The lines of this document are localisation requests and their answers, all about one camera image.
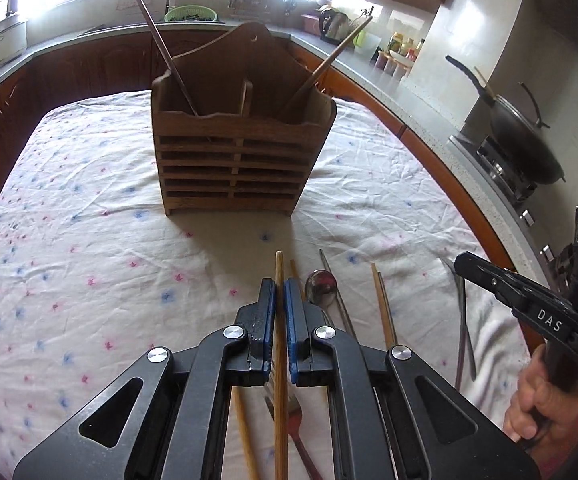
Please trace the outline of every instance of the fork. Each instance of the fork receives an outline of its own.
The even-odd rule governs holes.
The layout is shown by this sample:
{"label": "fork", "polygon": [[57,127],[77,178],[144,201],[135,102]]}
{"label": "fork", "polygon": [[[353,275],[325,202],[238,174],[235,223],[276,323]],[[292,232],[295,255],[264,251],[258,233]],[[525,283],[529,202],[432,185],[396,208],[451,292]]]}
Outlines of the fork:
{"label": "fork", "polygon": [[[265,383],[264,388],[263,395],[265,397],[265,404],[271,414],[271,418],[274,418],[275,367],[273,363],[271,365],[269,381]],[[322,476],[320,476],[316,465],[313,463],[313,460],[311,460],[311,457],[300,438],[299,430],[300,424],[303,421],[303,409],[300,407],[300,402],[298,401],[298,397],[295,396],[294,390],[295,387],[289,384],[287,399],[287,411],[289,413],[287,420],[287,433],[293,440],[295,448],[298,450],[298,454],[303,460],[304,467],[307,470],[310,480],[322,480]]]}

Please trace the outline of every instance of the rice cooker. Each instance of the rice cooker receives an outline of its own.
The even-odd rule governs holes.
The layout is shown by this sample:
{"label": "rice cooker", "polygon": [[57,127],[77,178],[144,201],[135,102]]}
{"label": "rice cooker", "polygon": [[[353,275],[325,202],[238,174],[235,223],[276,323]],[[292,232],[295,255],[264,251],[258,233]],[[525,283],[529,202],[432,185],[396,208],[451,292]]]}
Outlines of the rice cooker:
{"label": "rice cooker", "polygon": [[20,56],[26,50],[26,20],[18,14],[0,22],[0,66]]}

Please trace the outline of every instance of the countertop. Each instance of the countertop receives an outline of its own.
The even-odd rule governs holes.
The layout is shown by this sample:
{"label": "countertop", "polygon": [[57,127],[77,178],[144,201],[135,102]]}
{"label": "countertop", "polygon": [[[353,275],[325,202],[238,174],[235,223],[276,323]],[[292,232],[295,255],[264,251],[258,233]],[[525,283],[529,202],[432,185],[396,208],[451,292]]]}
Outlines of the countertop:
{"label": "countertop", "polygon": [[[231,30],[240,22],[225,23],[164,23],[161,30],[197,29]],[[335,48],[316,36],[294,29],[267,26],[278,37],[288,38],[320,58],[327,57]],[[22,56],[0,67],[0,82],[34,57],[69,45],[119,36],[132,32],[147,32],[146,24],[107,28],[97,32],[73,32],[30,46]],[[451,142],[458,131],[426,102],[401,86],[393,77],[376,69],[358,54],[345,51],[333,63],[333,68],[360,85],[375,99],[400,118],[413,132],[428,145],[447,168],[454,174],[467,193],[490,222],[500,238],[516,270],[543,285],[548,286],[544,261],[534,246],[527,228],[509,203],[503,200],[491,181],[477,167],[474,161]]]}

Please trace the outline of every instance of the green basket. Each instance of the green basket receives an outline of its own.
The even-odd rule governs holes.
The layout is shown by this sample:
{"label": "green basket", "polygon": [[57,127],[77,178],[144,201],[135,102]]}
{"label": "green basket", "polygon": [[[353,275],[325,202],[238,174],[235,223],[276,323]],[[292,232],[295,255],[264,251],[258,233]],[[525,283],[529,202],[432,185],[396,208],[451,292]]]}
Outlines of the green basket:
{"label": "green basket", "polygon": [[199,5],[174,7],[165,14],[166,22],[217,22],[215,10]]}

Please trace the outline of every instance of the wooden utensil holder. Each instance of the wooden utensil holder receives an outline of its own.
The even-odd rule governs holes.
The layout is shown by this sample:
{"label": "wooden utensil holder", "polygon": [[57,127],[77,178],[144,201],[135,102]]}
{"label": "wooden utensil holder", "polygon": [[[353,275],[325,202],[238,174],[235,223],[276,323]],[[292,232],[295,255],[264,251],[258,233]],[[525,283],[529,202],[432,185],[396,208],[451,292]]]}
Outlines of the wooden utensil holder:
{"label": "wooden utensil holder", "polygon": [[[274,118],[309,71],[258,23],[174,63],[200,115],[185,109],[168,73],[154,81],[151,121],[166,215],[189,208],[290,215],[336,117],[335,102],[313,88],[297,107],[301,117]],[[249,117],[237,113],[244,79],[253,85]]]}

